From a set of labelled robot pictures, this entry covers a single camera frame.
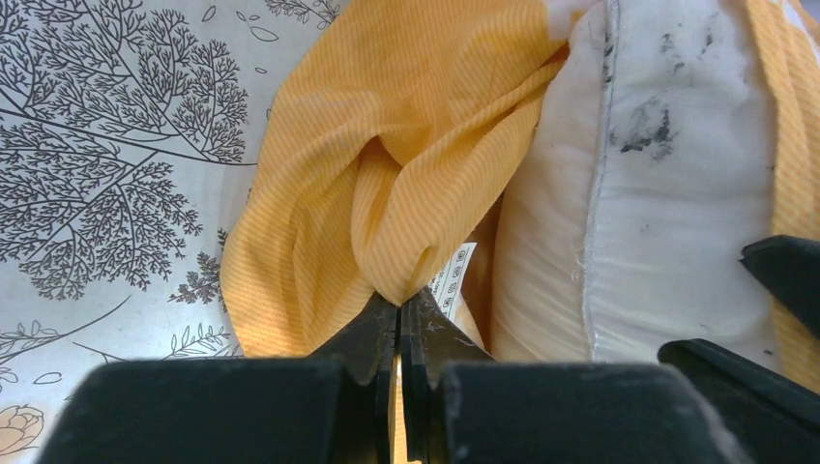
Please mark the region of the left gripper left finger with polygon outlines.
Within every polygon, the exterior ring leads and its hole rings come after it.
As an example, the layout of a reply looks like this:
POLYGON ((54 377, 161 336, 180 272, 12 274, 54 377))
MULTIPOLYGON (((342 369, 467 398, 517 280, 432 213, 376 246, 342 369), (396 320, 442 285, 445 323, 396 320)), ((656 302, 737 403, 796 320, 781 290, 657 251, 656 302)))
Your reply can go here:
POLYGON ((398 309, 374 294, 312 359, 339 372, 332 400, 331 463, 391 463, 394 458, 398 309))

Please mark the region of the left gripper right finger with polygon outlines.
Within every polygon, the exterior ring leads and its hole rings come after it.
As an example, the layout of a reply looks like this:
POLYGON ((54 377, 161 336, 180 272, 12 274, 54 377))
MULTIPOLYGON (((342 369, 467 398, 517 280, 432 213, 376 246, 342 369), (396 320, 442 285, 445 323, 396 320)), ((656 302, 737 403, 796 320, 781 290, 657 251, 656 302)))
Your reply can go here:
POLYGON ((427 287, 401 307, 399 342, 407 457, 448 463, 445 367, 493 358, 445 316, 427 287))

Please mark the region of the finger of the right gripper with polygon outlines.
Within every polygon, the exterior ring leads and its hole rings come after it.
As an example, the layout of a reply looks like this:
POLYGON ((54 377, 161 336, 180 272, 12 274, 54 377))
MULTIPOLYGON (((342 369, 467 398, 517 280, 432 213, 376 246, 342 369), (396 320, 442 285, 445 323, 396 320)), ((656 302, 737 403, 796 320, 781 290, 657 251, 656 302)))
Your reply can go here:
POLYGON ((745 269, 819 338, 819 242, 774 235, 744 246, 741 254, 745 269))
POLYGON ((819 395, 705 339, 663 344, 756 463, 819 464, 819 395))

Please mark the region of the white pillow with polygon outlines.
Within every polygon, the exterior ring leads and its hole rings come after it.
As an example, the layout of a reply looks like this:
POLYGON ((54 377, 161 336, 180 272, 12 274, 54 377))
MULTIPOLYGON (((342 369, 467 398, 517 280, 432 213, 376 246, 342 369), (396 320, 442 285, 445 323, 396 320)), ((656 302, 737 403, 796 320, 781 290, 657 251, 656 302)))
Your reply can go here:
POLYGON ((742 1, 558 1, 569 57, 503 198, 501 361, 654 362, 703 338, 771 370, 775 105, 742 1))

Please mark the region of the orange pillowcase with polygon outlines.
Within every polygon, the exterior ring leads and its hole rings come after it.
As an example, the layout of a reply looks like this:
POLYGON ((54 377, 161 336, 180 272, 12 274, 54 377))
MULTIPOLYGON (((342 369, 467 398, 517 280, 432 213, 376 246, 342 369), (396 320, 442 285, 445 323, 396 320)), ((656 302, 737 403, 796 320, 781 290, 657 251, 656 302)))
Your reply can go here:
MULTIPOLYGON (((408 301, 469 242, 477 249, 457 313, 493 355, 504 194, 570 53, 556 2, 344 10, 279 88, 227 239, 222 293, 247 356, 308 354, 372 295, 408 301)), ((798 1, 742 2, 775 105, 771 230, 761 239, 817 239, 819 25, 798 1)), ((776 372, 817 391, 819 339, 768 295, 776 372)))

